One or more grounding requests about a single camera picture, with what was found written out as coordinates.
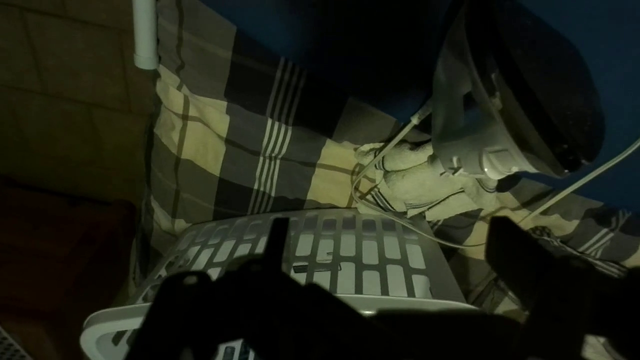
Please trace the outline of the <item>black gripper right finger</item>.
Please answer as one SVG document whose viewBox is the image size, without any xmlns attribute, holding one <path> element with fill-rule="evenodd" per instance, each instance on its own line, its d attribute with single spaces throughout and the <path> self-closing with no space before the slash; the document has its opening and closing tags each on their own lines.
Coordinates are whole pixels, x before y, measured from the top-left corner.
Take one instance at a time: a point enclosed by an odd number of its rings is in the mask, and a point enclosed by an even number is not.
<svg viewBox="0 0 640 360">
<path fill-rule="evenodd" d="M 582 360 L 588 336 L 640 360 L 640 270 L 619 274 L 551 251 L 511 218 L 493 218 L 486 262 L 528 310 L 518 347 L 534 360 Z"/>
</svg>

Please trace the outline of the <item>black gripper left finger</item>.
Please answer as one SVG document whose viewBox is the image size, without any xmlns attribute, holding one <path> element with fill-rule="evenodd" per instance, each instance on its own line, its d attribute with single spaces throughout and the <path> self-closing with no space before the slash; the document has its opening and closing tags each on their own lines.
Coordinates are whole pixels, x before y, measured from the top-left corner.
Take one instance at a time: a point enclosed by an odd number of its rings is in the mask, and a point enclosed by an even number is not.
<svg viewBox="0 0 640 360">
<path fill-rule="evenodd" d="M 522 325 L 478 310 L 380 307 L 372 314 L 283 270 L 290 221 L 272 221 L 266 251 L 214 279 L 163 279 L 126 360 L 214 360 L 242 339 L 261 360 L 527 360 Z"/>
</svg>

